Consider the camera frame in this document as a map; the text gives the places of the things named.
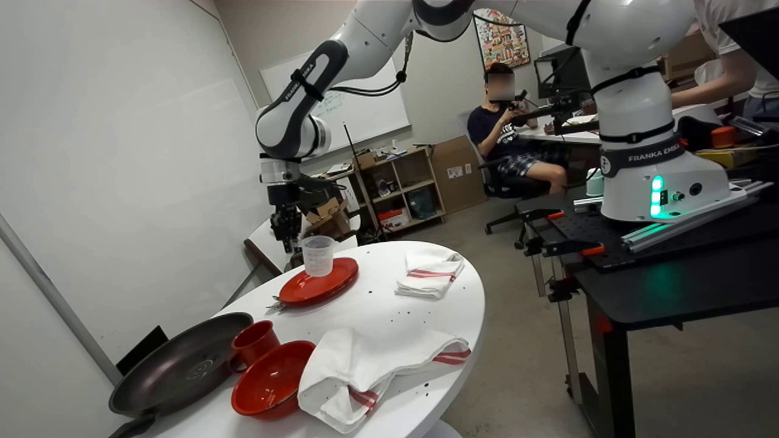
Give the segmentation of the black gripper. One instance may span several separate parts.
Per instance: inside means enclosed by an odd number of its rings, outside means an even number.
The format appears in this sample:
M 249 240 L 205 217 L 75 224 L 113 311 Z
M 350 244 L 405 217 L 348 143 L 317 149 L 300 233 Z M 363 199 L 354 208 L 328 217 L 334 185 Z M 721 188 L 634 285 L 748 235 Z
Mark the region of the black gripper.
M 334 198 L 334 182 L 303 176 L 284 185 L 271 185 L 267 198 L 272 205 L 271 227 L 281 235 L 284 252 L 293 252 L 293 240 L 298 244 L 304 235 L 304 232 L 300 232 L 303 217 L 317 212 Z

